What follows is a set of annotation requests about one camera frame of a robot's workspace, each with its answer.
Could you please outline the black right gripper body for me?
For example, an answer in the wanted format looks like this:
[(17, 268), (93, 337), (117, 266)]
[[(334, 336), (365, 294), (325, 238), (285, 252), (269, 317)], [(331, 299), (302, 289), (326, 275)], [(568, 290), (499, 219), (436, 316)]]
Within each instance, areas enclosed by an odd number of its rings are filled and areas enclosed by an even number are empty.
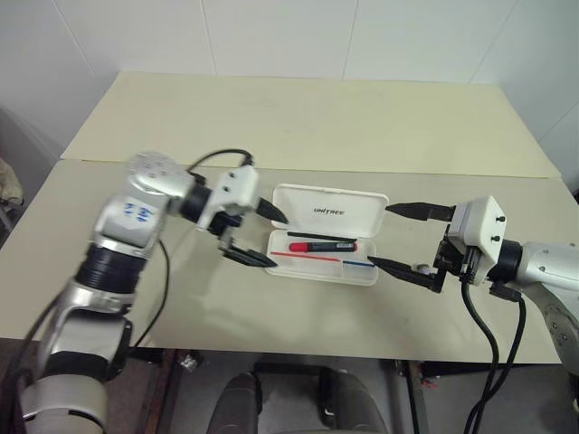
[(479, 268), (480, 249), (474, 246), (467, 246), (461, 252), (448, 237), (447, 227), (439, 247), (435, 254), (433, 266), (437, 272), (434, 276), (434, 284), (442, 285), (447, 274), (452, 274), (460, 282), (473, 284), (476, 272)]

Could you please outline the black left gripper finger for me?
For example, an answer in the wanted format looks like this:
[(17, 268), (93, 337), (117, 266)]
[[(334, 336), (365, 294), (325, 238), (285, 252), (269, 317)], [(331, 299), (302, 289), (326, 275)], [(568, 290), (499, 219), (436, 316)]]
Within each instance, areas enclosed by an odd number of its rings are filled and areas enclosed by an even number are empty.
[(244, 266), (255, 268), (275, 268), (278, 264), (266, 255), (255, 250), (243, 250), (231, 246), (223, 251), (223, 256)]
[(256, 208), (256, 213), (260, 215), (260, 217), (263, 217), (264, 219), (273, 222), (280, 222), (280, 223), (289, 222), (283, 211), (281, 211), (273, 203), (270, 203), (264, 198), (261, 198), (259, 200), (258, 206)]

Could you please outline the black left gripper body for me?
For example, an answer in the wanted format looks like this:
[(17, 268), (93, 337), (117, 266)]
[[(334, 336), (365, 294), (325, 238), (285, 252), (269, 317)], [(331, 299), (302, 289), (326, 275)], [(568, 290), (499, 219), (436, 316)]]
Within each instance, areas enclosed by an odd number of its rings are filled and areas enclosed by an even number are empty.
[(208, 231), (219, 241), (219, 249), (222, 251), (236, 251), (242, 249), (234, 245), (233, 230), (242, 224), (241, 215), (230, 215), (227, 212), (218, 212), (214, 215), (208, 227)]

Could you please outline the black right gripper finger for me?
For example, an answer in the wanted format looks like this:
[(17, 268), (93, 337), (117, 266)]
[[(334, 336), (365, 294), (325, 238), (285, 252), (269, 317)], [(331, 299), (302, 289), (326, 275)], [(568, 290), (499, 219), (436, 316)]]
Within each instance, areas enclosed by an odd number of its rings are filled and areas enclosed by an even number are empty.
[(433, 203), (396, 203), (385, 207), (388, 212), (418, 221), (436, 220), (450, 222), (453, 207)]
[(402, 281), (429, 289), (434, 293), (441, 293), (441, 282), (438, 276), (430, 271), (423, 273), (414, 270), (410, 265), (402, 262), (368, 256), (367, 259), (390, 276)]

